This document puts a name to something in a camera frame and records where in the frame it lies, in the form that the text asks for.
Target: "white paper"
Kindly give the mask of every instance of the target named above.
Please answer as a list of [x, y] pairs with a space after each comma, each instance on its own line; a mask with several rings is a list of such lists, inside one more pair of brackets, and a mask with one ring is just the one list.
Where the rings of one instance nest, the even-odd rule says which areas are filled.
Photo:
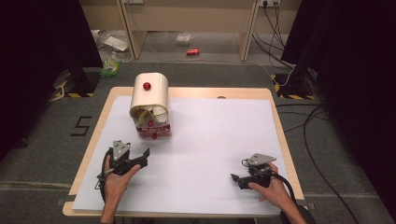
[[103, 157], [114, 140], [131, 143], [130, 158], [150, 147], [148, 166], [131, 180], [119, 211], [210, 215], [278, 215], [260, 194], [240, 189], [231, 174], [248, 176], [241, 160], [258, 152], [276, 157], [279, 174], [288, 178], [270, 101], [171, 98], [168, 140], [142, 141], [129, 116], [131, 96], [116, 98], [93, 152], [73, 209], [101, 211], [94, 189]]

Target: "hand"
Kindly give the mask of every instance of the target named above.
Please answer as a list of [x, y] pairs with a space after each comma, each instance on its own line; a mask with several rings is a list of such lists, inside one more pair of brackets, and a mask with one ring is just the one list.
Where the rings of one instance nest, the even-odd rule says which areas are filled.
[[[107, 156], [105, 171], [110, 169], [110, 156]], [[101, 223], [113, 223], [119, 202], [128, 187], [128, 183], [140, 170], [140, 165], [135, 165], [125, 175], [115, 175], [111, 173], [105, 181], [105, 207], [103, 208]]]
[[[268, 164], [271, 166], [271, 169], [277, 173], [277, 167], [271, 162], [268, 162]], [[260, 202], [268, 200], [273, 205], [285, 212], [291, 223], [305, 223], [303, 217], [298, 211], [296, 204], [294, 204], [280, 179], [272, 176], [271, 183], [268, 188], [253, 182], [248, 183], [248, 186], [262, 194], [259, 199]]]

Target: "red can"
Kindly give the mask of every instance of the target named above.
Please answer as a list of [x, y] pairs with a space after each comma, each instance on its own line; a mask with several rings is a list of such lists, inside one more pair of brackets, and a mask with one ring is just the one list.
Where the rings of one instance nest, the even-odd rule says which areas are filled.
[[199, 55], [199, 49], [188, 49], [187, 56], [190, 56], [190, 55]]

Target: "box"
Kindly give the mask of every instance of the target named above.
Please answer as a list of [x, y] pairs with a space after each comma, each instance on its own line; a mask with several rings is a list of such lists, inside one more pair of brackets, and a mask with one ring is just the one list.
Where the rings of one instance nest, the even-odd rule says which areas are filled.
[[168, 101], [168, 80], [163, 74], [142, 73], [136, 77], [129, 114], [140, 139], [172, 136]]

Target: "finger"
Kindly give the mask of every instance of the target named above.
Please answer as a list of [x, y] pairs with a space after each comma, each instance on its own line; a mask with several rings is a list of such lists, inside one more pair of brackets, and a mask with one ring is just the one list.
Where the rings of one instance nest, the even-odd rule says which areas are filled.
[[134, 167], [132, 167], [132, 169], [129, 170], [128, 173], [126, 173], [126, 175], [127, 175], [129, 178], [132, 178], [132, 176], [134, 176], [139, 170], [140, 170], [140, 165], [137, 164], [137, 165], [135, 165]]
[[259, 185], [259, 184], [257, 184], [257, 183], [254, 183], [254, 182], [248, 183], [248, 186], [249, 186], [251, 189], [257, 190], [257, 191], [260, 192], [260, 193], [263, 193], [264, 191], [266, 191], [266, 189], [265, 189], [263, 186], [261, 186], [261, 185]]
[[272, 169], [273, 171], [277, 172], [277, 167], [276, 167], [273, 163], [271, 163], [271, 162], [269, 161], [269, 162], [268, 162], [268, 165], [270, 165], [270, 167], [271, 167], [271, 169]]
[[110, 155], [107, 155], [105, 162], [105, 171], [110, 169]]

